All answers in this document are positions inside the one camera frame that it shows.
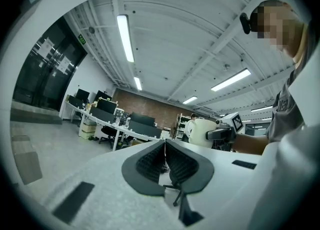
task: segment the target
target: exit sign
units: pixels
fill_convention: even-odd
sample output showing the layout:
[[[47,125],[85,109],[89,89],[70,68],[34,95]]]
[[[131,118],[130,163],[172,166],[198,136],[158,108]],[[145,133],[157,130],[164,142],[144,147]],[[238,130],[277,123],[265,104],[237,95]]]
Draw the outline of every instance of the exit sign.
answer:
[[[86,43],[84,37],[83,37],[81,34],[79,35],[78,38],[79,38],[79,40],[80,40],[80,42],[81,42],[82,45],[84,45],[84,44]]]

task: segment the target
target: brick wall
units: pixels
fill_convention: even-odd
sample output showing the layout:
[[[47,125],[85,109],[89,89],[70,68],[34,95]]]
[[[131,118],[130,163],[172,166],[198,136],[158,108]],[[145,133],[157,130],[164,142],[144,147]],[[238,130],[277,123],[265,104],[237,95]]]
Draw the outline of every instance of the brick wall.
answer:
[[[138,113],[155,118],[155,122],[160,129],[168,127],[173,129],[176,124],[177,115],[190,116],[193,112],[168,105],[156,100],[117,89],[114,92],[112,101],[118,101],[118,107],[128,113]]]

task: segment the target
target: man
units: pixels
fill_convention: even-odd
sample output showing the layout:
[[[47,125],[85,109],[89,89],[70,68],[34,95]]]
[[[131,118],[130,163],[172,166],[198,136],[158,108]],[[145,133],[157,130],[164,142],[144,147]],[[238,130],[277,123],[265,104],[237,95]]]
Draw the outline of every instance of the man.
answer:
[[[181,138],[182,141],[184,142],[189,142],[189,138],[187,136],[187,133],[189,134],[190,136],[190,133],[192,131],[192,128],[194,126],[194,124],[192,123],[192,120],[194,121],[195,119],[197,119],[198,116],[196,114],[191,114],[191,120],[189,120],[186,124],[185,124],[185,127],[184,127],[184,133],[183,133],[183,136]]]
[[[286,53],[295,63],[272,108],[272,120],[265,135],[238,134],[233,144],[235,150],[244,153],[262,154],[266,145],[280,141],[290,131],[304,124],[302,115],[289,93],[289,86],[299,75],[311,57],[319,40],[319,27],[312,21],[309,25],[299,21],[292,8],[279,0],[267,0],[253,10],[250,19],[240,17],[246,34],[256,32],[258,38],[269,39],[277,50]]]

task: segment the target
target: office chair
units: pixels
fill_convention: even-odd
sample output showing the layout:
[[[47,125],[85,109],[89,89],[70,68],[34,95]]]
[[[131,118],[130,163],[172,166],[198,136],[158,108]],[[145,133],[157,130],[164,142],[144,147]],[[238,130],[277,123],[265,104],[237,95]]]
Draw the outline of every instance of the office chair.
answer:
[[[181,196],[181,185],[180,185],[180,183],[178,182],[178,179],[177,179],[177,177],[175,176],[175,174],[174,174],[173,171],[170,171],[169,177],[170,177],[170,179],[171,179],[172,186],[171,186],[171,185],[163,185],[163,187],[180,190],[178,196],[176,197],[175,201],[173,202],[173,206],[174,206],[174,207],[177,207],[177,206],[178,206],[178,200],[179,200],[179,198],[180,198],[180,196]]]
[[[113,143],[112,141],[114,141],[115,139],[115,136],[117,135],[117,130],[114,129],[114,128],[111,128],[111,127],[108,127],[108,126],[104,126],[101,131],[108,135],[108,138],[105,138],[105,137],[101,137],[100,140],[99,140],[99,144],[101,142],[104,142],[104,141],[109,141],[110,142],[110,145],[112,147]]]

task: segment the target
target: gray t-shirt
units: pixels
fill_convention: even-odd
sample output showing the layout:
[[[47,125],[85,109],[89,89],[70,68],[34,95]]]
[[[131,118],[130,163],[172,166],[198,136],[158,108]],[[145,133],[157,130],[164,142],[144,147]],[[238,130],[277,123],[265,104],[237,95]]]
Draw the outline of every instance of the gray t-shirt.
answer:
[[[304,119],[288,88],[310,59],[318,40],[319,30],[313,22],[310,22],[307,30],[307,47],[302,62],[290,74],[272,107],[272,121],[265,133],[270,143],[280,141],[285,134],[304,124]]]

